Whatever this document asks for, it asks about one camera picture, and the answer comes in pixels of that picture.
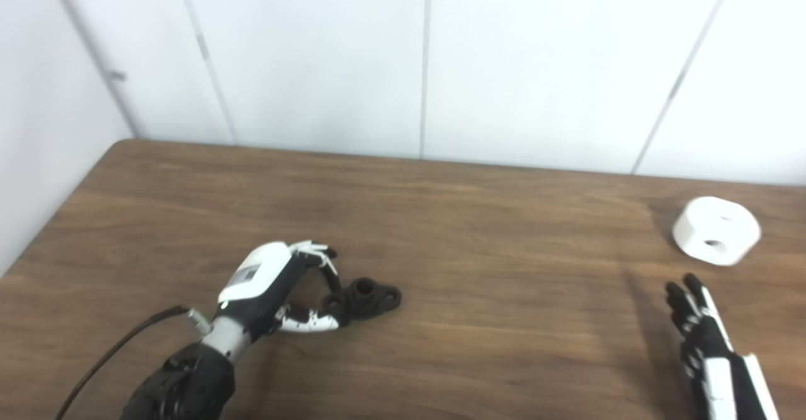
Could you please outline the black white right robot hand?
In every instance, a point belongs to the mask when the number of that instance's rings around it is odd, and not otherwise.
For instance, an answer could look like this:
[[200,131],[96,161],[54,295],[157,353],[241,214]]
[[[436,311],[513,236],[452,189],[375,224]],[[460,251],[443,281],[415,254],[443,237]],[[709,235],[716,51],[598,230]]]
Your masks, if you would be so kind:
[[697,419],[778,419],[757,356],[741,355],[713,297],[693,273],[665,286]]

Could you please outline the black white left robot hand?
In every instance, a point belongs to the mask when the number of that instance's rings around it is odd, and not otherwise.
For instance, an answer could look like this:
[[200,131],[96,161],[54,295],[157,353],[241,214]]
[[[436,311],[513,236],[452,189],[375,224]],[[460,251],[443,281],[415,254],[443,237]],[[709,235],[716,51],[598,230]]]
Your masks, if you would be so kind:
[[346,327],[345,314],[326,313],[288,304],[291,291],[306,271],[317,269],[331,293],[339,293],[341,280],[333,260],[336,251],[325,243],[283,241],[265,243],[245,258],[219,293],[211,332],[231,330],[251,341],[264,335],[317,333]]

